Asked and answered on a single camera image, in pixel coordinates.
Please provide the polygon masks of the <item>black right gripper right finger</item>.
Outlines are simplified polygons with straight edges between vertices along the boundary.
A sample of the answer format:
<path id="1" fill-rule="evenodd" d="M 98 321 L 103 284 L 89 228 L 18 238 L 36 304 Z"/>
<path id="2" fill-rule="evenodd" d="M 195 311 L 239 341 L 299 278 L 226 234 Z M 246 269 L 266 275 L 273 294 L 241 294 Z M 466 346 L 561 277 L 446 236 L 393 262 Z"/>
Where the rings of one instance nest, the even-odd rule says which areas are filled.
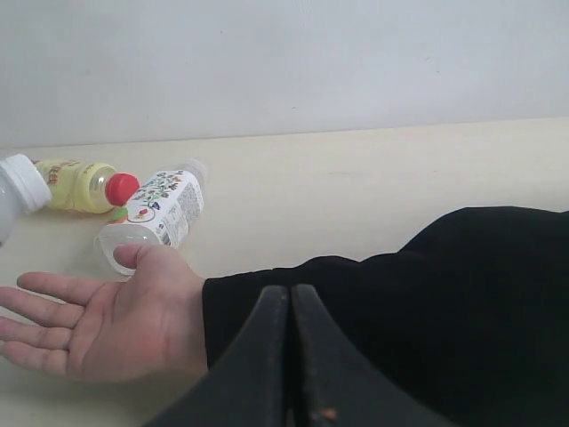
<path id="1" fill-rule="evenodd" d="M 452 425 L 376 369 L 342 333 L 314 287 L 296 286 L 292 302 L 301 357 L 297 426 Z"/>

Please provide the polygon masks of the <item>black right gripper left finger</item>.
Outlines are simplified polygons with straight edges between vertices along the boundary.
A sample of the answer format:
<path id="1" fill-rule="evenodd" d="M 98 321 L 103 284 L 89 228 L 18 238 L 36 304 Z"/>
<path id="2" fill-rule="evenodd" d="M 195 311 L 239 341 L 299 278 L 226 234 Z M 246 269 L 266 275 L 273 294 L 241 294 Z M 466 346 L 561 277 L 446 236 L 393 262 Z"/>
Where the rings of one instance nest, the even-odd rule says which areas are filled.
<path id="1" fill-rule="evenodd" d="M 284 426 L 288 308 L 285 288 L 264 288 L 243 328 L 209 373 L 147 425 Z"/>

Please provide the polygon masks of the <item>black sleeved forearm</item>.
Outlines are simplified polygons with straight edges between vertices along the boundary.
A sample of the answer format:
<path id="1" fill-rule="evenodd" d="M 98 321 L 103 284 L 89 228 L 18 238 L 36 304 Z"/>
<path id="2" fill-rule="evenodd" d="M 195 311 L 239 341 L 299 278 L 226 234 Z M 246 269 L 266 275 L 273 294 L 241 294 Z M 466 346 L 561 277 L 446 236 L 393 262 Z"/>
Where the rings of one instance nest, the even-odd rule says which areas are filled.
<path id="1" fill-rule="evenodd" d="M 204 284 L 207 359 L 227 349 L 266 286 L 313 286 L 352 343 L 463 426 L 568 423 L 568 215 L 471 207 L 399 251 Z"/>

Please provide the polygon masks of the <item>person's open hand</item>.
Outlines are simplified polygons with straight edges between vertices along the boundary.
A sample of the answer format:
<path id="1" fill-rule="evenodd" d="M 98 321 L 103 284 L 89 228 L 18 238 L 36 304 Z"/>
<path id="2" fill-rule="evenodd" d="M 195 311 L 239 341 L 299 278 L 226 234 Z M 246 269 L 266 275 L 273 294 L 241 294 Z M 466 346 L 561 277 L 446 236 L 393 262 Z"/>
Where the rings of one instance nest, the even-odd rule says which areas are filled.
<path id="1" fill-rule="evenodd" d="M 179 370 L 207 371 L 200 278 L 168 246 L 120 246 L 126 281 L 47 272 L 1 289 L 1 355 L 18 367 L 69 379 L 126 382 Z"/>

